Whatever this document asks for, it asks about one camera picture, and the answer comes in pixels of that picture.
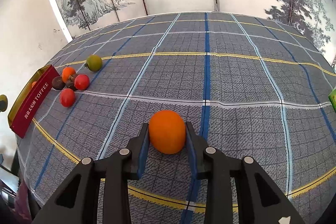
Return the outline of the smooth orange fruit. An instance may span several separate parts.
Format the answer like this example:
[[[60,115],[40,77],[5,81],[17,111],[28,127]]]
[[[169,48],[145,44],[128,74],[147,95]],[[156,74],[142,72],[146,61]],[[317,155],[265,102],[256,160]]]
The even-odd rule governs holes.
[[[152,146],[166,155],[178,153],[186,142],[186,125],[182,117],[172,110],[156,112],[149,121]]]

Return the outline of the orange tangerine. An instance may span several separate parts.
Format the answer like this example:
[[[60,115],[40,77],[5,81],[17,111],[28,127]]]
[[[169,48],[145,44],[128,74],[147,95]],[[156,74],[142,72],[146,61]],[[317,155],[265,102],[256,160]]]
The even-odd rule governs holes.
[[[62,81],[66,83],[69,77],[75,73],[76,71],[72,67],[65,67],[62,71]]]

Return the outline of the red tomato fruit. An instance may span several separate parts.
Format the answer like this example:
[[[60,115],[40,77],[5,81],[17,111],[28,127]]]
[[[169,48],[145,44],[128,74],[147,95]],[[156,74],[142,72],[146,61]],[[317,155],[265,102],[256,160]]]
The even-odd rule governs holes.
[[[90,79],[87,75],[81,74],[76,76],[74,86],[77,90],[86,90],[90,85]]]

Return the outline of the green round fruit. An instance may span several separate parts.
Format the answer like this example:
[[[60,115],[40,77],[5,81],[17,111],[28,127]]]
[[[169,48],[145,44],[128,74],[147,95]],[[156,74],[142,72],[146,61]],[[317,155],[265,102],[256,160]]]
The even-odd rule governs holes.
[[[102,68],[102,59],[98,55],[90,55],[87,57],[84,67],[91,72],[97,72]]]

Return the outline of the gold and red toffee tin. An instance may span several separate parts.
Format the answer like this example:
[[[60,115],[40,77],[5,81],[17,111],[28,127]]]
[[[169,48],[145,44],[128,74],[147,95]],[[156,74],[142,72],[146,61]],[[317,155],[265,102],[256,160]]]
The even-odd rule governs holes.
[[[53,65],[38,69],[15,100],[7,119],[10,129],[21,139],[25,137],[34,115],[52,89],[52,80],[57,76],[59,73]]]

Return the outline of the dark brown passion fruit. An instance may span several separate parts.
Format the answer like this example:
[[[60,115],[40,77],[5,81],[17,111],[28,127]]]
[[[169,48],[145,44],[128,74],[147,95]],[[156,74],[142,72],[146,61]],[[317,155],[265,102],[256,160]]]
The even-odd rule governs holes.
[[[57,76],[52,80],[52,88],[55,90],[62,90],[65,87],[65,83],[62,80],[61,76]]]

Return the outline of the grey plaid tablecloth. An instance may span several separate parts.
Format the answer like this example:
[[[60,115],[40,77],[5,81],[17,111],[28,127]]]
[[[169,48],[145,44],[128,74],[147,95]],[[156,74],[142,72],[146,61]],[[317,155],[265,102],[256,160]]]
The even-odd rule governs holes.
[[[84,67],[90,55],[102,59],[97,72]],[[90,85],[68,108],[51,90],[18,140],[38,205],[80,159],[112,155],[160,110],[227,156],[252,156],[306,223],[335,195],[335,72],[291,26],[218,12],[147,16],[79,36],[49,65]]]

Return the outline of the green box at edge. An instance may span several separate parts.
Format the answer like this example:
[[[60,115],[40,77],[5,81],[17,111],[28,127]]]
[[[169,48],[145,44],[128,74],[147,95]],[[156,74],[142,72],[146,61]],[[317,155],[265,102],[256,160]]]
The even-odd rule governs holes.
[[[334,88],[330,92],[330,94],[328,95],[328,98],[329,98],[329,100],[331,102],[331,105],[332,105],[334,111],[336,112],[336,88]]]

